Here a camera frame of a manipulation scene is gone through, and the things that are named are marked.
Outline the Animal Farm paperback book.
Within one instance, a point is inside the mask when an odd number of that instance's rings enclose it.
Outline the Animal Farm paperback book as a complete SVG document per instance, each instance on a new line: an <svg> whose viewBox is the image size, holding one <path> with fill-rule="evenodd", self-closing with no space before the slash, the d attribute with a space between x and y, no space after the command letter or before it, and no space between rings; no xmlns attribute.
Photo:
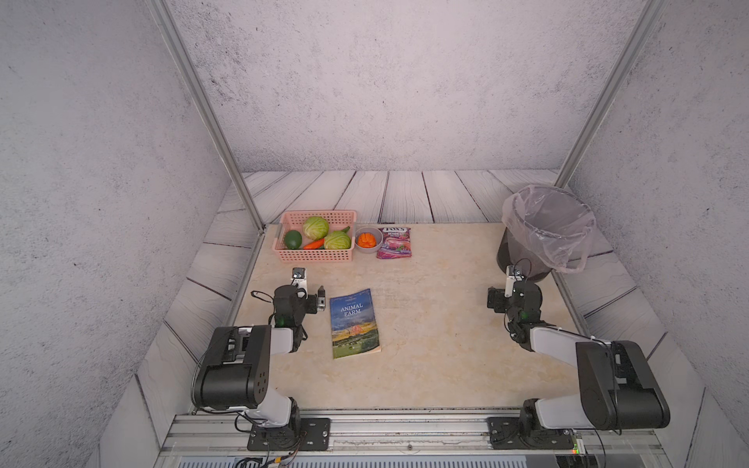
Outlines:
<svg viewBox="0 0 749 468"><path fill-rule="evenodd" d="M329 306L335 359L382 350L370 289L332 298Z"/></svg>

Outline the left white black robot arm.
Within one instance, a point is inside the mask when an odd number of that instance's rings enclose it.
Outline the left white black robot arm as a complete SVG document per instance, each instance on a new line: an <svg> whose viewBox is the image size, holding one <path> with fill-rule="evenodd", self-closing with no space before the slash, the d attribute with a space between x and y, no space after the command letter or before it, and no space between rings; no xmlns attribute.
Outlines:
<svg viewBox="0 0 749 468"><path fill-rule="evenodd" d="M270 385L270 358L291 354L308 338L304 319L326 308L326 293L308 292L306 270L295 267L291 282L270 300L265 325L219 327L194 378L193 405L205 413L236 413L267 435L296 438L302 431L298 404Z"/></svg>

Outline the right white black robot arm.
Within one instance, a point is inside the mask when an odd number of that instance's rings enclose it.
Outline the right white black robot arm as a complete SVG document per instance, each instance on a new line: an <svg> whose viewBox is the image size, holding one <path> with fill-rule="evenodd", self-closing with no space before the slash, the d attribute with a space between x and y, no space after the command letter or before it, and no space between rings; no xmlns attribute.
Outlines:
<svg viewBox="0 0 749 468"><path fill-rule="evenodd" d="M508 277L503 289L488 288L487 308L505 316L515 343L577 371L577 394L524 401L522 428L620 431L670 424L669 405L638 343L564 330L541 319L541 306L540 287L522 276Z"/></svg>

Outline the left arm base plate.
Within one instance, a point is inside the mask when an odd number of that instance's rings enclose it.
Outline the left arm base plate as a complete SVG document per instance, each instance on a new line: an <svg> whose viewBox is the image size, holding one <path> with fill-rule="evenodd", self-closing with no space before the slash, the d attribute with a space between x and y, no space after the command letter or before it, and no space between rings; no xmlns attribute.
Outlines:
<svg viewBox="0 0 749 468"><path fill-rule="evenodd" d="M247 450L249 452L325 452L329 448L331 419L292 418L283 427L264 428L254 425Z"/></svg>

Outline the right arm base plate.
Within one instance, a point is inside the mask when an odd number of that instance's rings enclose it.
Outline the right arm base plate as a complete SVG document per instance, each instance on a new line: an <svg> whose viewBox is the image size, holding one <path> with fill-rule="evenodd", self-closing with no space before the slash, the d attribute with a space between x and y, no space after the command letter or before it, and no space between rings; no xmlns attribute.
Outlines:
<svg viewBox="0 0 749 468"><path fill-rule="evenodd" d="M575 438L568 430L533 427L520 417L489 417L490 445L494 450L572 450Z"/></svg>

